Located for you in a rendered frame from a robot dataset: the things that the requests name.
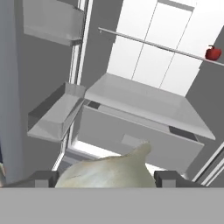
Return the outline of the grey fridge door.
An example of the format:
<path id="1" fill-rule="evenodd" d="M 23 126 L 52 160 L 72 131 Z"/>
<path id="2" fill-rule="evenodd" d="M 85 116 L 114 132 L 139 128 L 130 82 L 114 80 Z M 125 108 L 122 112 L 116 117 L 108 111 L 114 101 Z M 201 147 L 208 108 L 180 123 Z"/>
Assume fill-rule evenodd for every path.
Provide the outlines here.
<path id="1" fill-rule="evenodd" d="M 71 4 L 84 11 L 81 40 L 61 45 L 25 34 L 22 0 L 0 0 L 0 150 L 8 184 L 55 169 L 62 154 L 66 135 L 59 142 L 28 136 L 28 114 L 64 82 L 74 84 L 87 2 Z"/>

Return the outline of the grey fridge drawer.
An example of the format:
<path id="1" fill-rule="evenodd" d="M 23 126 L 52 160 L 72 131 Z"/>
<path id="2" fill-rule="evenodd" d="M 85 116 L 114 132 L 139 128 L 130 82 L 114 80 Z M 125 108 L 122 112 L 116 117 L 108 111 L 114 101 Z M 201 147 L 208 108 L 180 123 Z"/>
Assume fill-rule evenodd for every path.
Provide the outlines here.
<path id="1" fill-rule="evenodd" d="M 146 162 L 181 174 L 204 147 L 171 133 L 167 127 L 93 102 L 83 107 L 78 139 L 122 155 L 149 141 L 151 153 Z"/>

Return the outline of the thin glass fridge shelf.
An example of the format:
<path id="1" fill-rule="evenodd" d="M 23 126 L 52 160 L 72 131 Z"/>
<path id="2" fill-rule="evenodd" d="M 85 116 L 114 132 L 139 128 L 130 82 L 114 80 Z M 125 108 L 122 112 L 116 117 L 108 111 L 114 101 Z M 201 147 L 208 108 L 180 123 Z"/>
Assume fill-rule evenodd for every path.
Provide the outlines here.
<path id="1" fill-rule="evenodd" d="M 100 33 L 106 32 L 106 33 L 113 34 L 113 35 L 116 35 L 116 36 L 119 36 L 119 37 L 122 37 L 122 38 L 125 38 L 125 39 L 130 39 L 130 40 L 142 43 L 142 44 L 146 44 L 146 45 L 149 45 L 149 46 L 154 46 L 156 48 L 159 48 L 161 50 L 165 50 L 165 51 L 168 51 L 168 52 L 171 52 L 171 53 L 177 53 L 177 54 L 184 55 L 184 56 L 192 58 L 192 59 L 202 60 L 202 61 L 205 61 L 205 62 L 208 62 L 208 63 L 215 64 L 217 66 L 224 67 L 223 63 L 220 63 L 220 62 L 217 62 L 217 61 L 213 61 L 213 60 L 210 60 L 210 59 L 205 59 L 205 58 L 193 55 L 193 54 L 188 53 L 188 52 L 182 52 L 180 50 L 176 50 L 176 49 L 170 48 L 168 46 L 159 45 L 159 44 L 152 43 L 152 42 L 149 42 L 149 41 L 144 41 L 144 40 L 142 40 L 140 38 L 134 38 L 134 37 L 131 37 L 129 35 L 126 35 L 126 34 L 123 34 L 123 33 L 120 33 L 120 32 L 116 32 L 116 31 L 111 31 L 111 30 L 108 30 L 108 29 L 105 29 L 105 28 L 101 28 L 101 27 L 98 27 L 98 30 L 99 30 Z"/>

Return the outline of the grey fridge shelf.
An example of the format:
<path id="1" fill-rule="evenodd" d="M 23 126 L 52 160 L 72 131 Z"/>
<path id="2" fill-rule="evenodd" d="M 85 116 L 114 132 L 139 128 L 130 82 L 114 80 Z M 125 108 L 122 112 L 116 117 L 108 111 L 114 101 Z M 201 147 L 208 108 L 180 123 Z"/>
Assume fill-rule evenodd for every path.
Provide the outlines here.
<path id="1" fill-rule="evenodd" d="M 85 93 L 85 98 L 214 140 L 192 104 L 183 96 L 105 73 Z"/>

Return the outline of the white garlic bulb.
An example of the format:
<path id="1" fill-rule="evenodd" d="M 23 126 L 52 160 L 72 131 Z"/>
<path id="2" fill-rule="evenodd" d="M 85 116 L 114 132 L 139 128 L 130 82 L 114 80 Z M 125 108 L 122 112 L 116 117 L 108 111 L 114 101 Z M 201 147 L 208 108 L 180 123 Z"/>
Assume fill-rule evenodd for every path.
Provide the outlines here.
<path id="1" fill-rule="evenodd" d="M 155 179 L 145 164 L 150 153 L 151 144 L 143 142 L 126 155 L 81 161 L 68 167 L 55 187 L 154 188 Z"/>

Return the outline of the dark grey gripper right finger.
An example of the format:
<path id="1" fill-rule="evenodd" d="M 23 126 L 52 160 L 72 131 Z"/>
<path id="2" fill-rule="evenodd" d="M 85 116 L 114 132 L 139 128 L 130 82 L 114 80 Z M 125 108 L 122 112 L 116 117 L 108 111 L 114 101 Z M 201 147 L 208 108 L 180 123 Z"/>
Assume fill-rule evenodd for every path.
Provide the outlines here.
<path id="1" fill-rule="evenodd" d="M 155 171 L 154 179 L 157 187 L 202 187 L 201 184 L 184 179 L 176 171 Z"/>

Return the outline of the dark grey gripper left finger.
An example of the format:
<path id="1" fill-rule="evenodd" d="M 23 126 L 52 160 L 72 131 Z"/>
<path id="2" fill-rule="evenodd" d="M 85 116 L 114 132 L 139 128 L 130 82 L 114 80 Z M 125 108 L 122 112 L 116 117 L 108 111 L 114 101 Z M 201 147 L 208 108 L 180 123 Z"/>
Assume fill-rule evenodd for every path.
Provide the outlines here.
<path id="1" fill-rule="evenodd" d="M 35 171 L 30 177 L 15 183 L 8 184 L 7 187 L 30 187 L 30 188 L 50 188 L 55 187 L 59 179 L 58 171 Z"/>

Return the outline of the grey fridge door bin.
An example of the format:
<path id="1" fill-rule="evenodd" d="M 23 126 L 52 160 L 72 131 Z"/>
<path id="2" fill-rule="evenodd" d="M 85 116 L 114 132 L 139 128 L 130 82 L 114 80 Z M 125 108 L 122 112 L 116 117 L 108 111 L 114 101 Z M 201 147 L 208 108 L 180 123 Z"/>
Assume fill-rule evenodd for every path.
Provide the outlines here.
<path id="1" fill-rule="evenodd" d="M 65 46 L 81 40 L 84 11 L 60 0 L 22 0 L 24 33 Z"/>
<path id="2" fill-rule="evenodd" d="M 59 142 L 84 102 L 86 88 L 64 82 L 28 114 L 27 135 Z"/>

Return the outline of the red apple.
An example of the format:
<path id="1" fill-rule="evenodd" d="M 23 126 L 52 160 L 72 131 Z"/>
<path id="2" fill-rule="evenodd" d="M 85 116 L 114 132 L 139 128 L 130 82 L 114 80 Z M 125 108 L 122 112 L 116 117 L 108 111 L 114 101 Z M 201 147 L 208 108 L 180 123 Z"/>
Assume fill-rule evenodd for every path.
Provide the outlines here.
<path id="1" fill-rule="evenodd" d="M 222 54 L 222 50 L 219 48 L 216 48 L 214 45 L 211 45 L 207 50 L 206 50 L 206 59 L 207 60 L 217 60 Z"/>

